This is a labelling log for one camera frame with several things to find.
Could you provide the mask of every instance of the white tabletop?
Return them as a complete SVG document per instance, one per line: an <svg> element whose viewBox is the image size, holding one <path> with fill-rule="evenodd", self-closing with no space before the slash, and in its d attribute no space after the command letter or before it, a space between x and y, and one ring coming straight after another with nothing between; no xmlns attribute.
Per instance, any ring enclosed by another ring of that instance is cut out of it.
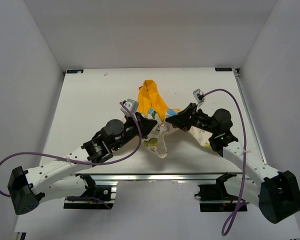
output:
<svg viewBox="0 0 300 240"><path fill-rule="evenodd" d="M170 108L184 109L196 100L193 91L204 93L223 88L239 102L247 132L247 149L259 155L238 85L231 71L217 72L214 68L125 68L84 69L83 73L65 75L63 87L44 149L45 153L64 156L89 141L111 119L123 119L119 102L138 99L138 87L152 79ZM219 108L230 111L232 133L243 141L243 130L237 108L226 93L206 97L201 107L210 116ZM103 174L169 174L240 172L231 162L201 147L188 133L177 131L165 138L168 155L161 159L143 146L131 158L120 163L93 167L85 173ZM112 160L126 156L138 144L136 137L114 153ZM51 161L42 158L43 162Z"/></svg>

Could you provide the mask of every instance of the cloth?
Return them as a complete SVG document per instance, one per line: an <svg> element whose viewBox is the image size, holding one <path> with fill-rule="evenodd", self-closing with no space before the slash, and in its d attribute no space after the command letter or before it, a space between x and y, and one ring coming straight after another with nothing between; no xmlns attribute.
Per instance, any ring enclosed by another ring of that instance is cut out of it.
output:
<svg viewBox="0 0 300 240"><path fill-rule="evenodd" d="M143 117L157 121L157 125L152 129L147 138L142 139L143 145L160 158L165 158L168 154L165 136L174 133L178 128L174 128L165 119L176 115L181 110L179 108L168 108L165 101L158 92L157 84L153 80L145 80L139 88L138 112ZM211 148L208 139L211 133L205 132L196 127L191 127L188 131L197 142L206 148Z"/></svg>

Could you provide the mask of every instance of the yellow cloth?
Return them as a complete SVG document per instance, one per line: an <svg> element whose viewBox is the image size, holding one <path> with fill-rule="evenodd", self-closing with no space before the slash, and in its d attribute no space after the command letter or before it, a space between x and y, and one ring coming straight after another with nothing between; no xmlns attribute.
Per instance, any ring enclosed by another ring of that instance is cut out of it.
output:
<svg viewBox="0 0 300 240"><path fill-rule="evenodd" d="M153 80L145 80L143 86L139 90L138 95L138 112L148 115L150 108L154 109L158 114L162 123L165 122L168 106L158 93L157 84Z"/></svg>

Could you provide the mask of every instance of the white wall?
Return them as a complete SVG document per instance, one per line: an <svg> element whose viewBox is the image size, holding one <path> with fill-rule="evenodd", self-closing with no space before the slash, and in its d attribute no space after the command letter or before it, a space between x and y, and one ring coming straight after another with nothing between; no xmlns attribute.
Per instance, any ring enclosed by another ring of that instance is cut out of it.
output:
<svg viewBox="0 0 300 240"><path fill-rule="evenodd" d="M276 0L25 0L60 67L241 67Z"/></svg>
<svg viewBox="0 0 300 240"><path fill-rule="evenodd" d="M23 0L0 0L0 160L20 151L42 151L62 86L62 72ZM10 172L37 164L16 157L0 170L7 191ZM0 239L11 239L16 221L0 195Z"/></svg>
<svg viewBox="0 0 300 240"><path fill-rule="evenodd" d="M293 172L300 187L300 0L278 0L241 80L267 160Z"/></svg>

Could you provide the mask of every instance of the white table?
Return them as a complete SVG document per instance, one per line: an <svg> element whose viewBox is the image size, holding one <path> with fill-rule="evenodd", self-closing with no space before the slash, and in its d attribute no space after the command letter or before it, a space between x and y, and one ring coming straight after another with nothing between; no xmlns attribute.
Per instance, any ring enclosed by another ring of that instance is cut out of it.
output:
<svg viewBox="0 0 300 240"><path fill-rule="evenodd" d="M194 102L192 92L198 88L203 92L216 88L230 91L243 113L247 149L261 155L234 73L216 72L214 68L84 69L83 73L66 74L44 152L63 156L90 140L109 120L121 119L119 102L128 98L137 100L138 87L147 79L156 81L160 95L170 108L184 109ZM207 96L202 106L209 115L219 108L231 112L232 133L242 141L239 114L226 93ZM136 137L116 152L113 159L127 155L137 143ZM56 199L19 216L15 231L26 232L26 240L288 240L300 237L293 216L273 225L258 208L248 206L248 212L238 213L233 229L223 238L221 227L229 213L200 212L199 202L193 198L198 184L187 182L187 178L200 173L211 179L206 181L214 183L220 174L240 170L211 150L202 148L182 131L168 136L166 145L168 156L165 159L141 146L125 161L84 171L101 174L93 176L98 181L144 180L119 181L111 211L63 209L64 200ZM164 179L170 181L149 183Z"/></svg>
<svg viewBox="0 0 300 240"><path fill-rule="evenodd" d="M260 155L238 85L232 71L215 71L214 68L126 68L84 69L83 73L65 75L45 153L64 156L89 141L111 119L122 119L119 102L138 100L138 87L144 80L156 81L158 91L170 108L184 109L195 102L193 91L204 93L223 88L230 91L243 113L247 132L247 149ZM217 92L206 97L201 107L210 116L219 108L230 111L232 133L243 142L243 130L237 108L226 93ZM231 162L201 147L188 133L177 131L166 138L168 155L161 159L143 146L131 158L113 165L85 170L93 174L175 174L240 172ZM126 156L138 144L138 138L129 142L115 157ZM51 159L43 158L46 163Z"/></svg>

